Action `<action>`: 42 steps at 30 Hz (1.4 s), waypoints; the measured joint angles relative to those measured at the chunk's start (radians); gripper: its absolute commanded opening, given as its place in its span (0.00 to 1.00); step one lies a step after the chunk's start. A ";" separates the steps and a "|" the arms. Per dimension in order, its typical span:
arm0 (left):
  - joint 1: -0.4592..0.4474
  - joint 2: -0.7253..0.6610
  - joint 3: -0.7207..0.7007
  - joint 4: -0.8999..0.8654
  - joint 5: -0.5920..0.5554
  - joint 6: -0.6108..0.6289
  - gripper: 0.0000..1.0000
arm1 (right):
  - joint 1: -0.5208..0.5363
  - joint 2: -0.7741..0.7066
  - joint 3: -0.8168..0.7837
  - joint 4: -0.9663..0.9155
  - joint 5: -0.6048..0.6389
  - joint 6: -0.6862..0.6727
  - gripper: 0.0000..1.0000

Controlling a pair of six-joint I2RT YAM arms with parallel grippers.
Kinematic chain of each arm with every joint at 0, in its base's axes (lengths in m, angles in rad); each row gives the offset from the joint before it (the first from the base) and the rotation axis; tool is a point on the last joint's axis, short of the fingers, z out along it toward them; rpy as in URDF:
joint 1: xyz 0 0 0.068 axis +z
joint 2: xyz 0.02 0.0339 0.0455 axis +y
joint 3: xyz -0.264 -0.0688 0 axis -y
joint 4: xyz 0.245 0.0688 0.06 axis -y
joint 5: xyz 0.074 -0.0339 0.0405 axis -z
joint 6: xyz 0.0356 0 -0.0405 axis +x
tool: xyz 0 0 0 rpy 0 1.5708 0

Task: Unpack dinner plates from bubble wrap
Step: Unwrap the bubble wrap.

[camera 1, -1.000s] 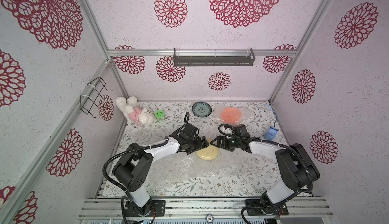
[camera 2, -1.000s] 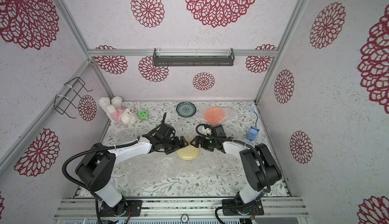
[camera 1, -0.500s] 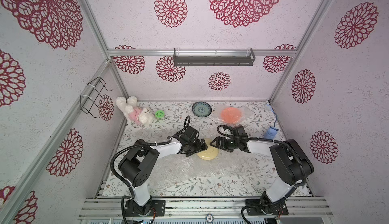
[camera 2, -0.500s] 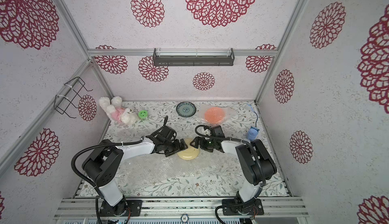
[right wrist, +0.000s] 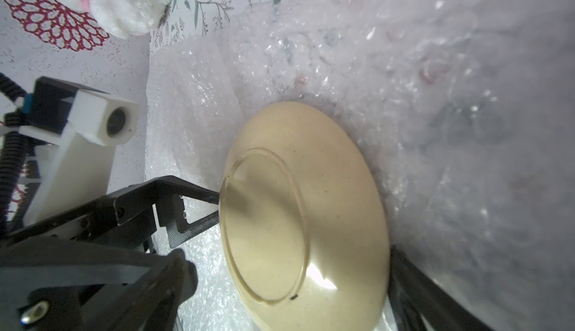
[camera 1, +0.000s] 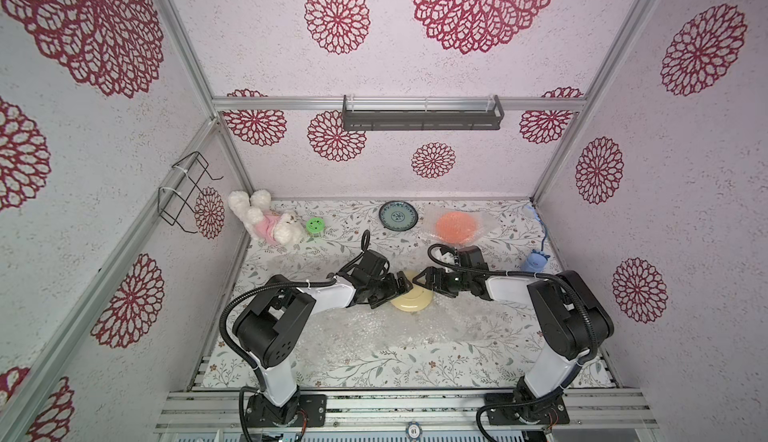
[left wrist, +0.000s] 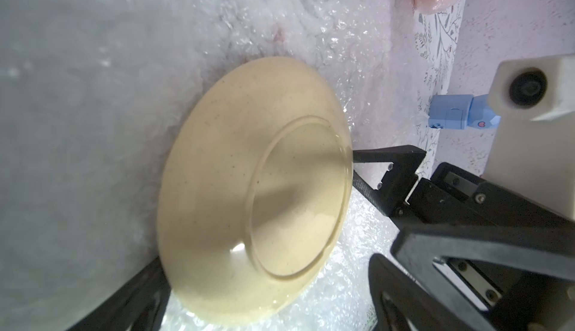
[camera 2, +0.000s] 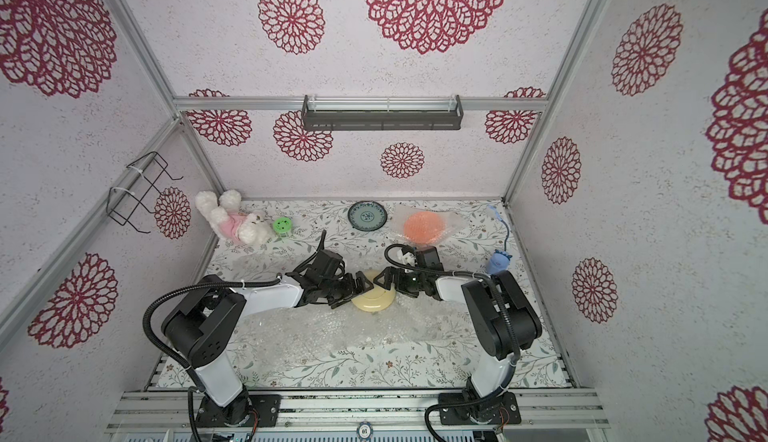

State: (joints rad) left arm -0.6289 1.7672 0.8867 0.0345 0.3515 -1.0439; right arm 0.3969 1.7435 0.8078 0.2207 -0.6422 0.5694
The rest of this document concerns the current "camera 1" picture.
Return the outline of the orange plate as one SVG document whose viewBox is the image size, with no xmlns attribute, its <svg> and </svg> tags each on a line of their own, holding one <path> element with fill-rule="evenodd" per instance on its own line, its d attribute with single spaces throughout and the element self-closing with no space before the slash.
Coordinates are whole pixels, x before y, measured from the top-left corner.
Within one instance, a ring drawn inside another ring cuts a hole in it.
<svg viewBox="0 0 768 442">
<path fill-rule="evenodd" d="M 428 205 L 422 215 L 421 230 L 427 237 L 457 247 L 473 245 L 500 227 L 497 219 L 486 212 Z"/>
</svg>

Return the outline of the yellow plate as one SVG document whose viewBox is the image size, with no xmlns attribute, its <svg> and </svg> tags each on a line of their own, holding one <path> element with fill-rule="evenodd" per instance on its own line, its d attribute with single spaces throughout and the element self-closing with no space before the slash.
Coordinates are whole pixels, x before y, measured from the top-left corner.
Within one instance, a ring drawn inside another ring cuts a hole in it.
<svg viewBox="0 0 768 442">
<path fill-rule="evenodd" d="M 407 293 L 400 295 L 390 301 L 390 303 L 400 311 L 415 313 L 428 307 L 434 298 L 434 293 L 413 282 L 418 274 L 415 270 L 406 270 L 404 275 L 411 282 L 412 288 Z"/>
</svg>

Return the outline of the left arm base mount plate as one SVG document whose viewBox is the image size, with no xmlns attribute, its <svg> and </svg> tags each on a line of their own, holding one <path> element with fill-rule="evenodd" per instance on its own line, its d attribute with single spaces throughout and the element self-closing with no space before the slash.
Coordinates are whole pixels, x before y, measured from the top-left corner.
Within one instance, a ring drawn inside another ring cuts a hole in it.
<svg viewBox="0 0 768 442">
<path fill-rule="evenodd" d="M 245 423 L 248 428 L 323 427 L 328 398 L 324 394 L 295 394 L 278 407 L 263 394 L 248 399 Z"/>
</svg>

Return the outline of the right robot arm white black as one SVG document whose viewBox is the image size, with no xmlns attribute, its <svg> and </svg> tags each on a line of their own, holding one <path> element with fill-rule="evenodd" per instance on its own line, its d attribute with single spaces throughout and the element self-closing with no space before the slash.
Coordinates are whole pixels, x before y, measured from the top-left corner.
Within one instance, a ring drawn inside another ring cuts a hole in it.
<svg viewBox="0 0 768 442">
<path fill-rule="evenodd" d="M 486 397 L 476 410 L 475 422 L 484 439 L 494 439 L 484 420 L 543 424 L 546 433 L 569 423 L 566 389 L 614 334 L 612 319 L 582 277 L 572 270 L 492 270 L 476 246 L 436 243 L 427 255 L 434 264 L 413 277 L 413 284 L 451 298 L 469 292 L 485 301 L 529 304 L 544 338 L 534 365 L 513 391 Z"/>
</svg>

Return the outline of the clear bubble wrap sheet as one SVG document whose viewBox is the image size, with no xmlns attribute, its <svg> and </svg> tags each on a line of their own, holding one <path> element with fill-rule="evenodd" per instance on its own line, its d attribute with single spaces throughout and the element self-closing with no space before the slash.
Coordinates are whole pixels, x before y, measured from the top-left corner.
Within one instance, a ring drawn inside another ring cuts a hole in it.
<svg viewBox="0 0 768 442">
<path fill-rule="evenodd" d="M 531 305 L 437 295 L 408 313 L 387 303 L 310 318 L 290 366 L 305 387 L 499 387 L 535 361 Z"/>
</svg>

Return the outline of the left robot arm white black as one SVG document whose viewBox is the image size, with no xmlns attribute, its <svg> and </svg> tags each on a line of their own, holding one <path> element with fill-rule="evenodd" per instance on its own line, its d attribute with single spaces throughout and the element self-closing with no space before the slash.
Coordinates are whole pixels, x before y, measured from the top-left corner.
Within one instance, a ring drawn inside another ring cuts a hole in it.
<svg viewBox="0 0 768 442">
<path fill-rule="evenodd" d="M 392 273 L 389 260 L 369 245 L 366 230 L 361 252 L 326 279 L 292 281 L 277 274 L 222 310 L 219 335 L 256 374 L 258 394 L 268 404 L 283 409 L 298 393 L 289 356 L 311 316 L 355 306 L 375 309 L 413 288 L 404 272 Z"/>
</svg>

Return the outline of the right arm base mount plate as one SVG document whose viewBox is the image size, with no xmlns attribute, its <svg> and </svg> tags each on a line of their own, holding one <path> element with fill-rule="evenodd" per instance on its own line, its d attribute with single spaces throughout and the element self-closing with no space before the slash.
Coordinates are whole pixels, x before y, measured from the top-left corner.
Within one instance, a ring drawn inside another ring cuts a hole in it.
<svg viewBox="0 0 768 442">
<path fill-rule="evenodd" d="M 484 405 L 492 426 L 501 425 L 565 425 L 570 423 L 561 394 L 547 399 L 523 400 L 519 394 L 488 393 Z"/>
</svg>

